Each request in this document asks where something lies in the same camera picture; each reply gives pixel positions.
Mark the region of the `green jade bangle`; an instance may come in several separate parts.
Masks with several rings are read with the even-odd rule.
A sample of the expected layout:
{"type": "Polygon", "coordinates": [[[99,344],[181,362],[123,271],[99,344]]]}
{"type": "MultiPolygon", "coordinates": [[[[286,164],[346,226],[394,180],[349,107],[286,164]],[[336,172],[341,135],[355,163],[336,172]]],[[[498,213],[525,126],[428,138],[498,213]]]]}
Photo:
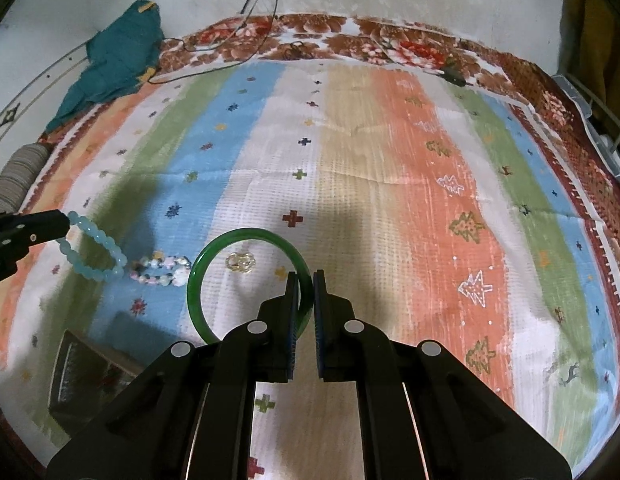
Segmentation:
{"type": "Polygon", "coordinates": [[[313,283],[310,275],[308,264],[302,258],[302,255],[289,243],[288,240],[271,231],[258,228],[241,228],[226,232],[214,238],[209,242],[196,257],[188,276],[188,284],[186,284],[186,306],[188,307],[188,315],[198,333],[205,344],[216,344],[221,339],[210,328],[202,306],[200,295],[204,277],[211,263],[214,261],[223,249],[234,245],[243,240],[258,240],[265,242],[278,248],[286,255],[292,264],[298,278],[300,299],[296,314],[296,335],[300,337],[306,329],[311,316],[311,309],[314,303],[313,283]]]}

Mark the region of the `wooden jewelry box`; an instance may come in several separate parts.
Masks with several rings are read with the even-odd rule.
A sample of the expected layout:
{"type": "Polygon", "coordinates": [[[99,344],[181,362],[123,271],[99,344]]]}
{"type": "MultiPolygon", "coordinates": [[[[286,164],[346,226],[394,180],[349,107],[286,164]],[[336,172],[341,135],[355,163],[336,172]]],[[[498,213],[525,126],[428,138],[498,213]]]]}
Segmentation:
{"type": "Polygon", "coordinates": [[[72,437],[142,370],[142,365],[124,352],[65,330],[54,362],[48,412],[72,437]]]}

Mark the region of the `grey striped pillow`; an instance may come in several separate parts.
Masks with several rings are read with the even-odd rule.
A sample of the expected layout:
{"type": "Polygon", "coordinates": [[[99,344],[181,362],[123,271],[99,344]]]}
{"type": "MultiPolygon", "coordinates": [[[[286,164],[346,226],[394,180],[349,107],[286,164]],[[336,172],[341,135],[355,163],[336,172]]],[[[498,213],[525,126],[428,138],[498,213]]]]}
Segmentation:
{"type": "Polygon", "coordinates": [[[16,212],[48,161],[51,150],[44,143],[19,148],[0,172],[0,212],[16,212]]]}

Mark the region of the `striped colourful bed cloth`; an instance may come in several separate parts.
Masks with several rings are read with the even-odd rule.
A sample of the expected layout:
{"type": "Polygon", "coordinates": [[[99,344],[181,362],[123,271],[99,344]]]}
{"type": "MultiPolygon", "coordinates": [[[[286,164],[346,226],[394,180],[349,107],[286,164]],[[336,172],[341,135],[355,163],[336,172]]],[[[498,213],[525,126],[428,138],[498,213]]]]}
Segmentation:
{"type": "Polygon", "coordinates": [[[620,419],[620,267],[529,106],[419,70],[253,62],[149,86],[58,145],[29,212],[92,220],[127,257],[111,282],[55,243],[0,284],[0,412],[46,463],[65,330],[141,364],[198,341],[185,267],[217,236],[289,240],[390,338],[441,341],[575,474],[620,419]]]}

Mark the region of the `teal folded cloth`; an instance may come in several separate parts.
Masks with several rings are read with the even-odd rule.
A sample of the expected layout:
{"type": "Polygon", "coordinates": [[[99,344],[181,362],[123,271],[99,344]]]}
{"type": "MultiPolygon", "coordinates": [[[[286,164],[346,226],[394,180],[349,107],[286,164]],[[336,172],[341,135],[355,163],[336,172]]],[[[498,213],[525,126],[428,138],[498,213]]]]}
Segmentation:
{"type": "Polygon", "coordinates": [[[163,41],[158,5],[136,0],[86,43],[88,66],[67,90],[45,131],[53,132],[95,104],[135,92],[142,76],[157,67],[163,41]]]}

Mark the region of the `small black device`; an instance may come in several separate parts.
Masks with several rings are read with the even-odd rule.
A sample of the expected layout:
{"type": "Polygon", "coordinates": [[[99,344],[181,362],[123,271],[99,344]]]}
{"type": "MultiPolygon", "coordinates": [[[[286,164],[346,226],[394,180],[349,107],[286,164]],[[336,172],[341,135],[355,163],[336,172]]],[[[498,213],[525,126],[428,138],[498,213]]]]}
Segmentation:
{"type": "Polygon", "coordinates": [[[467,85],[464,76],[453,65],[442,66],[438,72],[438,76],[444,78],[449,84],[463,88],[467,85]]]}

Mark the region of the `brown floral bedsheet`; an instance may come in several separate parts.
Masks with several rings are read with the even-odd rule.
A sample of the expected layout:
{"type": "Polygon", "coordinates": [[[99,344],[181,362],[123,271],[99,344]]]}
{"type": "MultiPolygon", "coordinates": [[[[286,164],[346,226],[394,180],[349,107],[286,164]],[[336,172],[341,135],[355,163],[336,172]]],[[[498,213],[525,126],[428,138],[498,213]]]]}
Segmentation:
{"type": "MultiPolygon", "coordinates": [[[[534,118],[549,128],[557,151],[575,173],[594,208],[588,223],[604,223],[604,235],[620,267],[620,185],[586,144],[586,127],[577,107],[560,95],[558,85],[536,64],[511,53],[449,35],[421,23],[395,23],[377,18],[345,18],[316,13],[289,13],[271,18],[226,18],[184,38],[164,38],[157,67],[141,78],[148,84],[168,84],[178,78],[223,72],[251,60],[301,62],[351,60],[356,63],[413,67],[438,75],[453,65],[473,89],[487,90],[531,107],[534,118]]],[[[65,153],[58,144],[92,125],[112,101],[95,104],[51,133],[40,135],[51,154],[19,208],[33,208],[65,153]]]]}

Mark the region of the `clear plastic container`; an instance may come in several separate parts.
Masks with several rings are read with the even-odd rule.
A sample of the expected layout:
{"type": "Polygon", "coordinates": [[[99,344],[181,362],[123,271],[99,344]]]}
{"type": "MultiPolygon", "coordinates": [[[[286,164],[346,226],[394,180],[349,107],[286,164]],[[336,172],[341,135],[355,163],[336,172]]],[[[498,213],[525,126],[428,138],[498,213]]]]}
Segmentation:
{"type": "Polygon", "coordinates": [[[610,170],[613,177],[620,183],[620,120],[610,111],[610,109],[599,99],[590,89],[571,74],[555,74],[552,79],[562,88],[569,99],[574,102],[584,123],[588,138],[595,148],[595,151],[604,162],[604,166],[610,170]],[[612,136],[604,131],[603,123],[595,117],[595,112],[599,110],[605,115],[618,132],[612,136]]]}

